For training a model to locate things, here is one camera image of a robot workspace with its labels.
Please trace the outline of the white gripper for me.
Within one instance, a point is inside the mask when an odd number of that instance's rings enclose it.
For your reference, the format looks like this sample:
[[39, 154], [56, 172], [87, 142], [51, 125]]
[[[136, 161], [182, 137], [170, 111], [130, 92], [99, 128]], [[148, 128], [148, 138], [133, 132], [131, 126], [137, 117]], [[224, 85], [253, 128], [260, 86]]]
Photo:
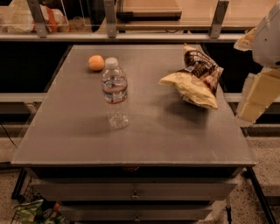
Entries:
[[234, 49], [251, 51], [253, 61], [264, 68], [246, 78], [235, 122], [248, 127], [266, 111], [280, 95], [280, 3], [276, 3], [257, 28], [247, 31], [234, 43]]

